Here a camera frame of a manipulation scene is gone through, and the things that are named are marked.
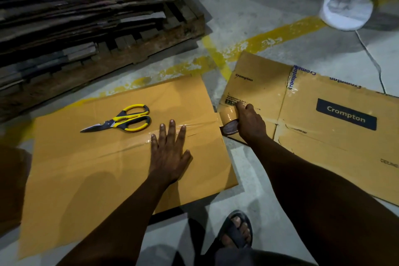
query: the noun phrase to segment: foot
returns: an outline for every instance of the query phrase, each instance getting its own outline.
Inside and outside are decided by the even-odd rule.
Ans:
[[[232,222],[234,223],[234,225],[237,228],[239,228],[240,233],[242,234],[243,238],[249,245],[251,243],[251,232],[248,228],[247,223],[244,222],[241,225],[241,219],[239,217],[232,218]],[[226,248],[234,248],[234,247],[237,248],[237,246],[234,244],[233,240],[226,234],[222,235],[222,238],[220,239],[220,241]]]

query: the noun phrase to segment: yellow scissors handle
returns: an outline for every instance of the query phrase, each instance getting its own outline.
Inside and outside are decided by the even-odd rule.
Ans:
[[[133,113],[133,114],[130,114],[130,115],[127,114],[127,112],[129,110],[132,110],[134,108],[139,108],[139,107],[144,108],[144,111],[143,112],[138,112],[138,113]],[[147,107],[147,105],[145,105],[145,104],[133,104],[131,106],[128,106],[128,107],[124,108],[122,110],[122,112],[120,112],[116,117],[113,117],[112,120],[114,120],[115,122],[119,122],[121,120],[128,120],[128,119],[132,119],[132,118],[145,116],[145,115],[148,115],[149,112],[150,112],[150,109]]]
[[[142,126],[136,127],[136,128],[129,128],[129,125],[135,124],[138,122],[142,122],[142,121],[145,121],[145,123]],[[143,116],[139,116],[136,118],[127,119],[124,122],[115,123],[112,127],[120,128],[124,131],[134,133],[134,132],[139,132],[139,131],[146,129],[150,125],[150,123],[151,123],[151,118],[147,115],[143,115]]]

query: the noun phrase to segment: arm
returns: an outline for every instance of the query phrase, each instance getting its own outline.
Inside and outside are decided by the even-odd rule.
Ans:
[[[148,222],[163,192],[180,178],[191,159],[188,150],[182,155],[185,136],[185,126],[182,126],[175,141],[175,122],[170,121],[167,135],[165,125],[161,124],[159,140],[155,135],[151,136],[148,178],[73,248],[59,266],[136,263]]]
[[[237,103],[240,136],[319,265],[399,265],[399,218],[341,176],[270,139],[251,104]]]

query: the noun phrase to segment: person's right arm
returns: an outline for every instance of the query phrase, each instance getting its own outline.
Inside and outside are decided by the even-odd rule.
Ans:
[[[253,106],[236,104],[240,136],[319,265],[399,265],[399,218],[348,180],[289,152]]]

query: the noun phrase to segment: brown packing tape roll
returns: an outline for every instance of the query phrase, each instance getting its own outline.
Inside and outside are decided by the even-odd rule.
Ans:
[[[219,112],[222,122],[223,135],[234,135],[238,133],[238,113],[235,106],[229,106]]]

